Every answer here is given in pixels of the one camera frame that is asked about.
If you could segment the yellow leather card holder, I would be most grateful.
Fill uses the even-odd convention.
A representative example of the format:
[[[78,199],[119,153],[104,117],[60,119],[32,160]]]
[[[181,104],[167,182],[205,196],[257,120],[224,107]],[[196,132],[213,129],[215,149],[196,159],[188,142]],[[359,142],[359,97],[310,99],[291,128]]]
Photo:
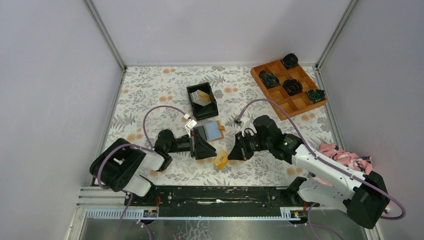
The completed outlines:
[[[225,138],[225,127],[221,125],[219,120],[197,125],[193,129],[197,130],[199,135],[207,142],[218,141]]]

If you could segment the black plastic card box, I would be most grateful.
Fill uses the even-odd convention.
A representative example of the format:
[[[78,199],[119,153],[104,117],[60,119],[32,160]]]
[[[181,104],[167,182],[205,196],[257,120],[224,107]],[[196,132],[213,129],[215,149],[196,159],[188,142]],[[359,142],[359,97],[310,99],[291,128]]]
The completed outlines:
[[[186,88],[193,116],[205,120],[219,115],[217,101],[209,82],[188,86]]]

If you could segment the gold credit card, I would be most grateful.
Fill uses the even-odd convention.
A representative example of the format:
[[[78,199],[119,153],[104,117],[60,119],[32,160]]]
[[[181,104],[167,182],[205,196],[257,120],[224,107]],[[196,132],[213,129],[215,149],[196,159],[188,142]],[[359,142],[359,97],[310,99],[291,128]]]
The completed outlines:
[[[228,153],[224,149],[221,149],[212,161],[213,165],[218,170],[222,170],[228,164],[228,162]]]

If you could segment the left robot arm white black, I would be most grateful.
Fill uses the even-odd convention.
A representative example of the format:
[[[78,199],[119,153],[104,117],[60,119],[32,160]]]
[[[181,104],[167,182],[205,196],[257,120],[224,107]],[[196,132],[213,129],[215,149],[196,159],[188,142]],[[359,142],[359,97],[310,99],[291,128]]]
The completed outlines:
[[[171,153],[189,152],[195,160],[216,157],[216,149],[197,129],[176,138],[169,129],[159,132],[152,150],[119,138],[98,156],[89,167],[89,173],[97,179],[102,189],[127,192],[136,195],[144,206],[152,204],[155,192],[152,183],[142,176],[143,169],[162,172],[173,161]]]

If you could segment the stack of credit cards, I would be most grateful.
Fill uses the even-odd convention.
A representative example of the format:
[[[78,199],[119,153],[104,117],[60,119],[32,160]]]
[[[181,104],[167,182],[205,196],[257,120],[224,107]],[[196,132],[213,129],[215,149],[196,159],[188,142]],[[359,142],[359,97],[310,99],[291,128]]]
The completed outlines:
[[[210,95],[200,89],[190,93],[190,96],[193,103],[202,107],[212,103]]]

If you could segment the floral patterned table mat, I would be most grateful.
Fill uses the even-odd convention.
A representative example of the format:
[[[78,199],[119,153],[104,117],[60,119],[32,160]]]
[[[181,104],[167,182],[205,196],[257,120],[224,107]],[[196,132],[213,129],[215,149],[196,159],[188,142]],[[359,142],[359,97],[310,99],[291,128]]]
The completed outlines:
[[[212,145],[230,152],[239,127],[234,118],[247,107],[245,116],[254,119],[268,115],[284,133],[294,134],[293,124],[317,148],[334,143],[331,122],[325,106],[291,120],[279,120],[251,75],[249,66],[132,66],[126,71],[122,90],[108,132],[106,146],[118,138],[142,146],[154,144],[159,132],[171,130],[185,135],[184,114],[192,113],[187,87],[209,82],[217,101],[218,116],[225,128],[224,139]],[[195,160],[189,153],[172,154],[172,162],[162,172],[143,169],[142,176],[156,185],[190,186],[287,186],[296,177],[307,177],[306,170],[257,152],[250,160],[231,160],[218,170],[212,158]]]

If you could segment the rolled green tie left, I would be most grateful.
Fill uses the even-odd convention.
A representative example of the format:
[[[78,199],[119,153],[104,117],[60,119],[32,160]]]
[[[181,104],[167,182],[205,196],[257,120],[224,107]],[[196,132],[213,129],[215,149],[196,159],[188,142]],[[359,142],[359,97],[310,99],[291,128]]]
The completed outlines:
[[[275,88],[280,85],[280,81],[272,72],[264,70],[259,72],[259,78],[267,89]]]

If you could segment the rolled green tie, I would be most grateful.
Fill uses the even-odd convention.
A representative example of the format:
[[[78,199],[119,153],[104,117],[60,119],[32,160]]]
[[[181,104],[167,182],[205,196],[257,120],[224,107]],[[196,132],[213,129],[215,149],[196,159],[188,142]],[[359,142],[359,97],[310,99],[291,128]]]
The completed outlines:
[[[280,81],[272,72],[264,70],[259,72],[259,78],[267,89],[275,88],[280,85]]]
[[[305,92],[308,99],[313,103],[318,103],[326,99],[326,93],[321,89],[309,89]]]

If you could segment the orange wooden compartment tray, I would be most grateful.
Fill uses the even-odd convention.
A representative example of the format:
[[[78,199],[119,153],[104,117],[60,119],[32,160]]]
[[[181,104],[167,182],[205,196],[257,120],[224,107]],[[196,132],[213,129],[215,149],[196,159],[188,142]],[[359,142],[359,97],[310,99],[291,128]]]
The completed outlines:
[[[251,69],[251,75],[278,118],[295,117],[324,106],[327,94],[320,89],[306,71],[293,58],[278,59]]]

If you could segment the rolled dark tie centre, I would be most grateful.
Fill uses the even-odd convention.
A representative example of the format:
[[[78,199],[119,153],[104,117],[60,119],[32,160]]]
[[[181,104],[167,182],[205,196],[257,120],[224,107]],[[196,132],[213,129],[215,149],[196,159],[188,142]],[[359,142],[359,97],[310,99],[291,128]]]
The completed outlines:
[[[282,87],[290,97],[303,92],[303,85],[296,79],[286,79]]]

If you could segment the rolled dark tie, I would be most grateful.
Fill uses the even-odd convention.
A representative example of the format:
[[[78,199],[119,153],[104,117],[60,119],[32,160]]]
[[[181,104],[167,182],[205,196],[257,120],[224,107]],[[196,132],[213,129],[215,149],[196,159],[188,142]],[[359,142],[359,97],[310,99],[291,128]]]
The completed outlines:
[[[299,59],[294,53],[289,53],[281,59],[285,69],[289,70],[298,66]]]
[[[296,79],[286,79],[282,87],[290,97],[303,92],[303,85]]]

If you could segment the rolled green tie right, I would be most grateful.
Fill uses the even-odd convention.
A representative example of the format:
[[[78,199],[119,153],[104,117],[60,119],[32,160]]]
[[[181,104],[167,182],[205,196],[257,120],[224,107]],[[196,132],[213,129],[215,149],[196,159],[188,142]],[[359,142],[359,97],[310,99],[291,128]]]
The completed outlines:
[[[313,103],[318,103],[326,99],[326,93],[321,89],[309,89],[305,92],[308,99]]]

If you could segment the rolled dark tie top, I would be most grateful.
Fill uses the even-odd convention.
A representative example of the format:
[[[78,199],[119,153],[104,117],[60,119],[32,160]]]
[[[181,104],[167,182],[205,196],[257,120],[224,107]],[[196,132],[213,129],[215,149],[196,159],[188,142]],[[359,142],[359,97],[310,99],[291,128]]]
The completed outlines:
[[[298,66],[299,59],[294,53],[289,53],[281,59],[285,69],[289,70]]]

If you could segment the pink patterned cloth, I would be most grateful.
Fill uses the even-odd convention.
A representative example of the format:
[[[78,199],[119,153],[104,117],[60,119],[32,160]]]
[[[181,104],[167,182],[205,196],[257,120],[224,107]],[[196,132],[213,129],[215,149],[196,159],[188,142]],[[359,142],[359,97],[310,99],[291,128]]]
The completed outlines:
[[[359,156],[344,150],[336,144],[321,143],[318,151],[326,157],[346,166],[349,169],[369,175],[374,170],[371,156]]]

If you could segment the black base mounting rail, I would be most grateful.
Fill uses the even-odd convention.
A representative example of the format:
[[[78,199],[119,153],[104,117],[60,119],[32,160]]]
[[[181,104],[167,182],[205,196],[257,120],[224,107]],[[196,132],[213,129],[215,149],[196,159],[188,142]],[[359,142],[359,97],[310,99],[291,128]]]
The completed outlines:
[[[159,217],[281,217],[281,210],[300,212],[311,203],[287,187],[158,185],[145,196],[124,201],[131,207],[152,207]]]

